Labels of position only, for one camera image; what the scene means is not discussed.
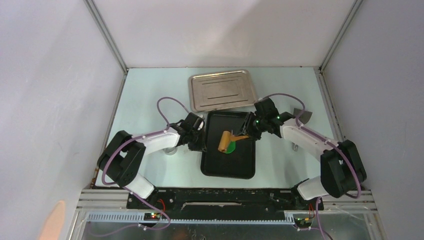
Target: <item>orange object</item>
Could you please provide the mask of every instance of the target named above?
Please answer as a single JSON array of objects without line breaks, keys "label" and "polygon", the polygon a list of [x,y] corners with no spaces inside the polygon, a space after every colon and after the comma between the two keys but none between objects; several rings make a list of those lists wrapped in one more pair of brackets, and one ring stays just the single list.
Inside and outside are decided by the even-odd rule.
[{"label": "orange object", "polygon": [[231,132],[224,131],[222,132],[221,140],[219,141],[218,151],[225,153],[231,142],[235,142],[242,139],[248,139],[248,138],[249,136],[246,136],[246,135],[234,136]]}]

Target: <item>green object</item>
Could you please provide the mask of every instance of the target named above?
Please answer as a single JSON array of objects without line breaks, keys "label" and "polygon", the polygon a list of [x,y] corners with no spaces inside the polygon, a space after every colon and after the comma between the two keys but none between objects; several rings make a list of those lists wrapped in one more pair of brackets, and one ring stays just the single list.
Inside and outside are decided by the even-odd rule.
[{"label": "green object", "polygon": [[236,150],[236,142],[230,141],[228,147],[226,148],[226,154],[230,154]]}]

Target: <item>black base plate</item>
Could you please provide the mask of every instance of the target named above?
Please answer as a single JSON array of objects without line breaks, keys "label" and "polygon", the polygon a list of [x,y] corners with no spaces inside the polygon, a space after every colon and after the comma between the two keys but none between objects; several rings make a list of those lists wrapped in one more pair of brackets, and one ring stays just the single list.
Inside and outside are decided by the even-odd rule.
[{"label": "black base plate", "polygon": [[[127,209],[150,209],[129,194]],[[158,209],[163,209],[171,219],[260,221],[284,220],[284,210],[309,209],[315,200],[298,203],[290,192],[283,188],[223,189],[223,188],[158,188],[147,200]],[[324,209],[320,203],[319,210]]]}]

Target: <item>aluminum frame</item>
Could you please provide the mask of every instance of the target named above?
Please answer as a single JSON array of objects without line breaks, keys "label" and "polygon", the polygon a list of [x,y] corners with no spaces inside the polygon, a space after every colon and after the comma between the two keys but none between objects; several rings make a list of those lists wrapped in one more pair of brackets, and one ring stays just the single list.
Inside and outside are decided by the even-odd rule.
[{"label": "aluminum frame", "polygon": [[[331,129],[334,137],[342,141],[345,136],[343,135],[343,129],[339,123],[336,109],[333,105],[333,101],[330,95],[329,88],[326,84],[323,76],[323,71],[328,65],[334,51],[337,49],[340,41],[346,33],[349,25],[351,24],[354,16],[356,15],[359,7],[364,0],[355,0],[353,3],[346,19],[344,20],[340,30],[338,31],[334,41],[332,42],[330,49],[325,55],[320,66],[314,67],[315,75],[318,81],[319,89],[325,104],[325,109],[330,120]],[[123,72],[122,83],[119,89],[119,93],[113,108],[113,114],[109,121],[108,130],[103,142],[106,146],[111,131],[112,123],[115,118],[115,113],[118,108],[118,104],[121,98],[123,87],[128,73],[128,67],[109,32],[102,15],[99,12],[94,0],[84,0],[93,20],[97,24],[101,34],[104,37],[107,45],[109,46],[112,54],[114,55],[117,63]],[[90,213],[93,212],[117,212],[117,213],[128,213],[128,212],[147,212],[148,210],[129,210],[126,209],[128,199],[128,192],[126,190],[119,189],[83,189],[79,197],[79,201],[72,218],[71,226],[69,228],[67,238],[68,240],[80,240],[83,237],[84,229],[86,227],[86,219]],[[371,240],[385,240],[387,239],[386,234],[381,223],[380,216],[377,212],[377,206],[374,202],[371,191],[362,191],[362,195],[359,199],[352,199],[347,196],[341,198],[333,198],[331,196],[324,196],[323,198],[324,209],[320,211],[321,214],[364,214],[364,219],[368,228],[368,233]],[[290,214],[306,214],[307,211],[285,211],[288,215]]]},{"label": "aluminum frame", "polygon": [[[356,191],[350,191],[350,194],[356,194]],[[93,213],[122,213],[120,215],[134,215],[137,213],[149,212],[148,209],[126,209],[129,192],[120,189],[84,189],[81,192],[79,201],[72,218],[72,224],[69,229],[68,240],[80,240],[89,219],[90,214]],[[371,191],[364,190],[360,198],[352,199],[347,196],[334,198],[331,196],[322,197],[324,210],[320,214],[363,214],[365,224],[371,240],[385,240],[386,235],[377,212],[377,206],[374,202]],[[288,210],[285,211],[288,217],[293,217],[296,214],[307,214],[306,210]],[[115,223],[129,223],[127,218],[115,218],[111,220]],[[225,221],[193,221],[177,219],[173,221],[174,224],[234,224]],[[277,224],[287,225],[293,224],[290,221],[284,222],[240,222],[238,224]]]}]

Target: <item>red wire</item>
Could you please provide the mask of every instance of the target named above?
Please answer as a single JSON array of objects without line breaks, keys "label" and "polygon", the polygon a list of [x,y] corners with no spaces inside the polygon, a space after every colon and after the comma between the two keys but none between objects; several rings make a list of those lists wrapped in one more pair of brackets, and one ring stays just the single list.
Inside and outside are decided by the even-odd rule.
[{"label": "red wire", "polygon": [[162,209],[162,211],[165,211],[165,203],[164,203],[164,201],[162,200],[162,199],[159,199],[159,200],[157,200],[158,202],[160,202],[161,204],[162,204],[162,206],[163,206],[163,209]]},{"label": "red wire", "polygon": [[309,203],[309,217],[310,217],[311,219],[315,218],[314,206],[312,206],[312,204],[311,204],[311,203]]}]

